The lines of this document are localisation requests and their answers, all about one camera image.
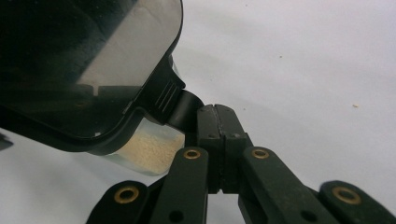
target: transparent plastic container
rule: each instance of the transparent plastic container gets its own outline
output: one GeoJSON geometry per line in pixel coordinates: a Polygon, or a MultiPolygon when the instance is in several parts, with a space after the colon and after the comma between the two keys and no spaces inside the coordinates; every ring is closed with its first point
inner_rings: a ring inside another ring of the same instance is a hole
{"type": "Polygon", "coordinates": [[[183,146],[183,133],[142,119],[132,138],[105,158],[144,175],[162,175],[183,146]]]}

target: black mechanical arm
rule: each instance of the black mechanical arm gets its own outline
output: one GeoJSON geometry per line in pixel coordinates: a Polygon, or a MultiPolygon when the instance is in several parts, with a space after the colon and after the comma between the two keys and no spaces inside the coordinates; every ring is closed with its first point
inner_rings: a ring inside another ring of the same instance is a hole
{"type": "Polygon", "coordinates": [[[206,105],[167,176],[110,188],[88,223],[205,223],[207,194],[238,194],[246,223],[396,223],[384,206],[342,181],[306,187],[272,150],[254,147],[234,111],[206,105]]]}

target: brass ring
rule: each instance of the brass ring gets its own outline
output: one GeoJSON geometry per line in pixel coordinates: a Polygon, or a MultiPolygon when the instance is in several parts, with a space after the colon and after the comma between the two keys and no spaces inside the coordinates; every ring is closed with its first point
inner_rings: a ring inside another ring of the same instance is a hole
{"type": "Polygon", "coordinates": [[[256,157],[257,159],[266,159],[270,156],[267,150],[262,148],[256,148],[251,151],[251,154],[256,157]]]}
{"type": "Polygon", "coordinates": [[[117,203],[131,203],[137,198],[137,196],[139,196],[139,189],[135,186],[127,186],[117,190],[114,194],[114,200],[117,203]],[[122,196],[122,193],[127,191],[131,191],[132,195],[122,196]]]}
{"type": "Polygon", "coordinates": [[[349,203],[349,204],[360,204],[361,203],[361,196],[359,196],[358,193],[353,191],[352,189],[348,189],[346,187],[335,187],[332,189],[332,194],[339,199],[340,201],[343,201],[344,203],[349,203]]]}
{"type": "Polygon", "coordinates": [[[195,149],[189,149],[184,152],[184,157],[189,160],[195,160],[201,156],[201,152],[195,149]]]}

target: white surface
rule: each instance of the white surface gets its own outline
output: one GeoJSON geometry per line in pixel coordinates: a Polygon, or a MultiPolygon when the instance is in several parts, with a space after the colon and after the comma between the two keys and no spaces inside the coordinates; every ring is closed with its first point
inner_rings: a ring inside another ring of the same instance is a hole
{"type": "MultiPolygon", "coordinates": [[[[396,2],[186,1],[174,53],[188,90],[233,108],[307,186],[344,180],[396,214],[396,2]]],[[[112,185],[154,179],[11,137],[0,223],[83,223],[112,185]]],[[[242,223],[209,197],[207,223],[242,223]]]]}

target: beige granules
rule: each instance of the beige granules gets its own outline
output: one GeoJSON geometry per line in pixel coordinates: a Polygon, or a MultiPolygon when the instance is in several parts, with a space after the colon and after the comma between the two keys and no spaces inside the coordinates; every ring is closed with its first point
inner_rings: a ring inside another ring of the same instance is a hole
{"type": "Polygon", "coordinates": [[[148,133],[136,133],[117,154],[143,170],[160,175],[169,169],[183,143],[183,134],[164,139],[148,133]]]}

